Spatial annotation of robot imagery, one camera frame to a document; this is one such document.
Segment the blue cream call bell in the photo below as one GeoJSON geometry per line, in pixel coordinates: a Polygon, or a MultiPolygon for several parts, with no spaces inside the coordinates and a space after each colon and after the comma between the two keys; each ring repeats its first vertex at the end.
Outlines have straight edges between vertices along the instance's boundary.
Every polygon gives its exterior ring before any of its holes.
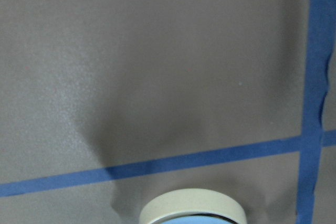
{"type": "Polygon", "coordinates": [[[247,223],[242,206],[217,191],[186,188],[152,199],[142,209],[139,223],[247,223]]]}

